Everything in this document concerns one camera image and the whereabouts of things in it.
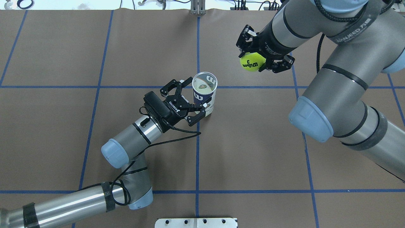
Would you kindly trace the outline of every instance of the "silver metal tube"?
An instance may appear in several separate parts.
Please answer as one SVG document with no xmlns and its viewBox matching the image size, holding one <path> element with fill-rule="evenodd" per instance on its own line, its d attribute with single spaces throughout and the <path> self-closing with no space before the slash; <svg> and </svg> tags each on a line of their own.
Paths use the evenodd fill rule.
<svg viewBox="0 0 405 228">
<path fill-rule="evenodd" d="M 123 189 L 114 186 L 113 196 L 118 202 L 123 202 Z M 41 228 L 63 227 L 81 219 L 105 213 L 106 210 L 104 192 L 101 186 L 35 204 L 38 224 Z M 2 209 L 0 210 L 0 218 L 1 228 L 24 228 L 22 208 L 12 211 Z"/>
</svg>

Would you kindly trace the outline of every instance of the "yellow-green tennis ball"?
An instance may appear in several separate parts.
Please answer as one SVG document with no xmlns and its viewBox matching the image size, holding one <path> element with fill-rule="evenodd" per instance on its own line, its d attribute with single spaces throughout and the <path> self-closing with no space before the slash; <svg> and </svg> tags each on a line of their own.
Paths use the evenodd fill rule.
<svg viewBox="0 0 405 228">
<path fill-rule="evenodd" d="M 258 71 L 265 62 L 266 58 L 257 52 L 248 52 L 241 58 L 241 66 L 247 71 Z"/>
</svg>

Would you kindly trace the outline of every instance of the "cylindrical container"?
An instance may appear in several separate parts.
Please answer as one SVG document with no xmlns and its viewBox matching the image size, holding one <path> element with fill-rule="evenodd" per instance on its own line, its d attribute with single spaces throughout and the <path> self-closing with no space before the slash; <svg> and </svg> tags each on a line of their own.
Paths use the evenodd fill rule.
<svg viewBox="0 0 405 228">
<path fill-rule="evenodd" d="M 209 72 L 198 73 L 193 78 L 193 95 L 194 104 L 199 104 L 205 101 L 208 97 L 212 97 L 205 108 L 205 116 L 212 113 L 214 109 L 215 93 L 217 92 L 217 78 Z"/>
</svg>

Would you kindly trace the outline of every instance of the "tennis ball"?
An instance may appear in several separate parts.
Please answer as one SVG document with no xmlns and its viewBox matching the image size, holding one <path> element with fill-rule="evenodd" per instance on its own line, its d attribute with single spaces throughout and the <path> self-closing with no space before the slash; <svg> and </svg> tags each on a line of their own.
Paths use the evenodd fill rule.
<svg viewBox="0 0 405 228">
<path fill-rule="evenodd" d="M 265 62 L 266 58 L 257 52 L 248 52 L 241 58 L 241 66 L 247 71 L 258 71 Z"/>
</svg>

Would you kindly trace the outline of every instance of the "can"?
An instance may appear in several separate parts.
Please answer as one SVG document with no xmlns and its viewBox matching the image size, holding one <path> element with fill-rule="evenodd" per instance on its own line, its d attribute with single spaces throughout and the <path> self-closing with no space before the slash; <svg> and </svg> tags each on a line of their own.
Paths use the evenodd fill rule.
<svg viewBox="0 0 405 228">
<path fill-rule="evenodd" d="M 201 72 L 194 76 L 192 81 L 194 104 L 199 104 L 207 98 L 212 97 L 205 108 L 205 116 L 212 113 L 214 109 L 215 94 L 217 92 L 217 78 L 209 72 Z"/>
</svg>

